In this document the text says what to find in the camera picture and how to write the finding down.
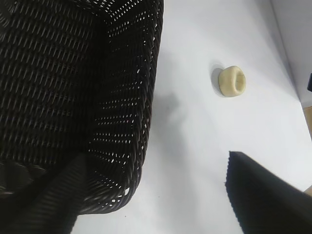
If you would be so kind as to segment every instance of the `white table surface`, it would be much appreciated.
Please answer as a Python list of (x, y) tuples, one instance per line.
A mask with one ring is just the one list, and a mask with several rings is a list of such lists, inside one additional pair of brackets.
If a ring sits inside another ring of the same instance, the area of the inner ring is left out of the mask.
[[(232, 65), (247, 89), (224, 98), (215, 78)], [(271, 5), (166, 0), (141, 184), (121, 210), (79, 216), (73, 233), (241, 234), (224, 186), (228, 151), (301, 190), (312, 184), (312, 142)]]

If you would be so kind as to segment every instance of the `white wall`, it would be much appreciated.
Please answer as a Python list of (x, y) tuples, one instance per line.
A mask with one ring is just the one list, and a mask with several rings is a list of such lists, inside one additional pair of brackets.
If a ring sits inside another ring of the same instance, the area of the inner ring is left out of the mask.
[[(149, 148), (132, 201), (78, 217), (74, 234), (242, 234), (224, 182), (243, 151), (304, 190), (312, 143), (268, 0), (166, 0)], [(224, 98), (219, 68), (246, 92)]]
[(303, 107), (312, 106), (307, 90), (312, 73), (312, 1), (273, 0), (278, 24)]

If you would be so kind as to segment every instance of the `black object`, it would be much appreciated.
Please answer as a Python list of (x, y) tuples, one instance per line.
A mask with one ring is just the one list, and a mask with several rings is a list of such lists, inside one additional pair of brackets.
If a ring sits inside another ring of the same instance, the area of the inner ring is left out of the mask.
[(245, 154), (230, 152), (226, 189), (245, 234), (312, 233), (312, 197)]
[(129, 202), (145, 160), (162, 15), (163, 0), (0, 1), (1, 202), (34, 184), (43, 193), (37, 181), (81, 153), (79, 213)]
[(308, 83), (308, 90), (312, 92), (312, 73), (310, 75), (309, 83)]

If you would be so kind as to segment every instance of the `small cream cup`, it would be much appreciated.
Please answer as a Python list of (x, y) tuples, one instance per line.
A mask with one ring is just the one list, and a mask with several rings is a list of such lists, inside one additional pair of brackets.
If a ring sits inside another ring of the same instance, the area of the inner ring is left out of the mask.
[(236, 97), (246, 89), (246, 77), (237, 66), (228, 67), (220, 72), (218, 83), (222, 94), (226, 97)]

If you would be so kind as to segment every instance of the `woven plastic basket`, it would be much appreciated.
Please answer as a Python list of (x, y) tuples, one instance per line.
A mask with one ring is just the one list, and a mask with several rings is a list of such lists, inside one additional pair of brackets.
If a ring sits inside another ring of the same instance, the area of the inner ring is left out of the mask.
[(0, 199), (84, 154), (81, 214), (126, 205), (151, 124), (163, 0), (0, 1)]

